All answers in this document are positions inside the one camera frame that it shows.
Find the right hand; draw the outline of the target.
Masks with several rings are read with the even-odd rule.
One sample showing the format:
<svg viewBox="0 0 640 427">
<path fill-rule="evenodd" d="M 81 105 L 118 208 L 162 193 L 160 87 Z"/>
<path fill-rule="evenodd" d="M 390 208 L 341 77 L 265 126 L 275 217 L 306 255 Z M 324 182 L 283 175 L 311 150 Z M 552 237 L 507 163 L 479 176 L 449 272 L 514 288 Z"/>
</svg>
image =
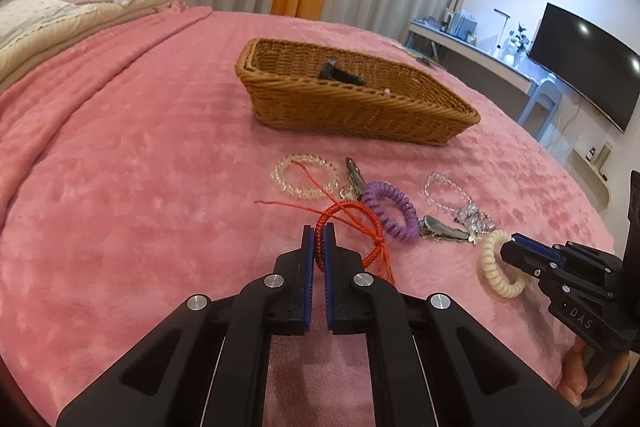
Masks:
<svg viewBox="0 0 640 427">
<path fill-rule="evenodd" d="M 590 398 L 584 398 L 588 387 L 588 376 L 584 361 L 585 341 L 575 338 L 574 346 L 566 352 L 563 361 L 562 377 L 556 390 L 572 403 L 576 409 L 592 407 L 608 397 L 623 378 L 628 369 L 630 353 L 622 353 L 612 364 L 601 386 Z"/>
</svg>

